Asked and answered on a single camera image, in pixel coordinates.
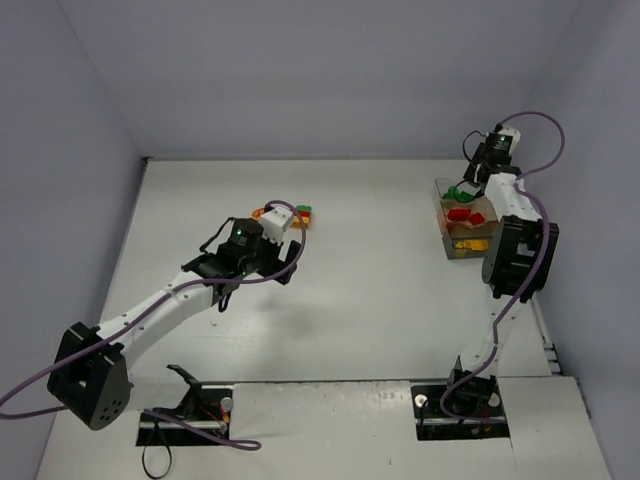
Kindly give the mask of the yellow round printed lego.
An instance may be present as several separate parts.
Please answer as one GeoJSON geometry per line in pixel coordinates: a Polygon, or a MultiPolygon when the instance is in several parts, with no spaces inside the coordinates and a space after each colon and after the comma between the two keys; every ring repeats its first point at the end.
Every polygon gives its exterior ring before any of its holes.
{"type": "Polygon", "coordinates": [[[258,208],[252,212],[252,218],[254,220],[259,220],[264,212],[265,212],[264,208],[258,208]]]}

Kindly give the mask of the green sloped lego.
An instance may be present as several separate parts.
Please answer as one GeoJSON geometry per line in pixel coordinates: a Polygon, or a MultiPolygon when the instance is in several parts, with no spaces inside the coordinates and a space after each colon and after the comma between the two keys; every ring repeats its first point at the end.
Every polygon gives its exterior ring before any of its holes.
{"type": "Polygon", "coordinates": [[[452,185],[450,186],[447,191],[442,195],[443,199],[452,199],[452,200],[456,200],[457,199],[457,187],[452,185]]]}

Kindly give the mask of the red stepped lego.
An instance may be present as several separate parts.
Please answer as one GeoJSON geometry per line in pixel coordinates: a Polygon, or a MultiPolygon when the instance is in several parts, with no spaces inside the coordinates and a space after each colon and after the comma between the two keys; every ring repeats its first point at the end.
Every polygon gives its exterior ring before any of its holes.
{"type": "Polygon", "coordinates": [[[450,222],[466,222],[472,210],[468,208],[452,208],[447,212],[447,219],[450,222]]]}

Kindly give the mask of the yellow striped lego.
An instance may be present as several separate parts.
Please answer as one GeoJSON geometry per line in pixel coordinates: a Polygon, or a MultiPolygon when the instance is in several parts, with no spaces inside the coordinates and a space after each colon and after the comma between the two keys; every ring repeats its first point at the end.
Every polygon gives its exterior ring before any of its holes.
{"type": "Polygon", "coordinates": [[[466,239],[456,242],[454,245],[456,250],[471,250],[477,252],[487,251],[489,248],[489,241],[485,239],[466,239]]]}

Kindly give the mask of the green square lego brick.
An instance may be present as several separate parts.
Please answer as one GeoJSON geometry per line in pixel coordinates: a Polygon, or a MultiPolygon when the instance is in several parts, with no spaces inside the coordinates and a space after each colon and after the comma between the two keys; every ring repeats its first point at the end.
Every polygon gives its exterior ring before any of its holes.
{"type": "Polygon", "coordinates": [[[470,194],[466,191],[462,191],[459,190],[457,188],[455,188],[453,190],[453,198],[461,204],[468,204],[473,202],[476,199],[476,196],[474,194],[470,194]]]}

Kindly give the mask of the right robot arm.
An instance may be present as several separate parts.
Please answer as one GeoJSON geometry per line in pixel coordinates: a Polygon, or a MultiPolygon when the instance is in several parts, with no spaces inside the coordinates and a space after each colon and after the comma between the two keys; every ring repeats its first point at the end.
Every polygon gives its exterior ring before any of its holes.
{"type": "Polygon", "coordinates": [[[482,264],[482,280],[492,298],[507,303],[489,318],[483,338],[458,356],[445,393],[443,413],[460,422],[492,423],[487,412],[494,394],[498,360],[517,315],[510,310],[528,302],[548,278],[559,227],[539,201],[525,191],[524,174],[511,165],[520,132],[499,124],[478,146],[464,179],[480,187],[498,225],[482,264]]]}

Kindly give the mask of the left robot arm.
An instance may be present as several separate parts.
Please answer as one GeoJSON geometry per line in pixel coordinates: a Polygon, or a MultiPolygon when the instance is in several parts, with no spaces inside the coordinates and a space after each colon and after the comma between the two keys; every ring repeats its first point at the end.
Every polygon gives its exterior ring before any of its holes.
{"type": "Polygon", "coordinates": [[[63,335],[47,390],[87,427],[101,430],[127,411],[177,406],[191,396],[160,378],[131,372],[157,342],[189,318],[212,307],[225,311],[243,285],[290,281],[304,247],[283,242],[300,216],[275,207],[257,218],[236,218],[229,238],[205,246],[158,292],[95,327],[81,322],[63,335]]]}

